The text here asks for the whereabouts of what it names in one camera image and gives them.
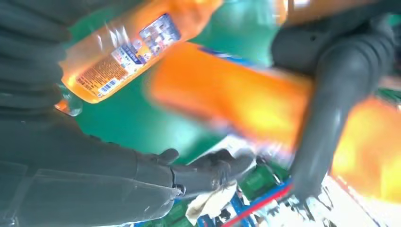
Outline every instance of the green surface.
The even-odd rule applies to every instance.
[[[264,2],[241,0],[226,3],[193,41],[268,64],[269,45],[275,31],[270,29],[268,18],[262,16],[261,9],[266,9]],[[71,28],[73,42],[67,46],[97,30],[104,21],[125,9],[127,6],[109,8],[83,19]],[[150,73],[142,74],[99,104],[84,103],[83,113],[76,119],[87,134],[143,153],[161,153],[164,149],[176,148],[181,154],[179,162],[187,163],[216,144],[222,135],[214,134],[193,120],[164,111],[148,100],[144,87]]]
[[[287,170],[273,163],[270,163],[270,167],[279,179],[285,180],[288,178]],[[277,185],[267,167],[257,166],[241,183],[239,183],[239,186],[247,199],[253,201]]]

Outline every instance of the orange object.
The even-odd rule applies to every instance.
[[[149,0],[86,37],[61,62],[64,85],[98,103],[199,34],[223,0]]]
[[[312,82],[289,72],[255,70],[232,61],[236,58],[230,62],[191,43],[176,46],[151,78],[149,93],[176,110],[211,122],[229,122],[255,141],[295,147]],[[400,135],[401,113],[371,97],[351,112],[332,174],[364,196],[400,203]]]
[[[62,99],[59,103],[54,105],[54,107],[65,114],[70,114],[70,107],[68,106],[67,99]]]

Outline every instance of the orange juice bottle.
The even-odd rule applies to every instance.
[[[222,1],[145,1],[71,47],[62,82],[89,103],[105,100],[171,46],[199,34]]]
[[[185,43],[150,78],[149,94],[169,108],[209,122],[228,122],[256,142],[296,147],[312,82],[290,72]],[[374,97],[349,115],[332,166],[364,196],[401,203],[401,112]]]

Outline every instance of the robotic hand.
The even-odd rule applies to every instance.
[[[143,155],[104,143],[54,109],[68,27],[120,2],[0,2],[0,226],[92,227],[160,218],[175,198],[224,187],[253,162],[253,155],[234,159],[220,151],[172,165],[175,150]]]

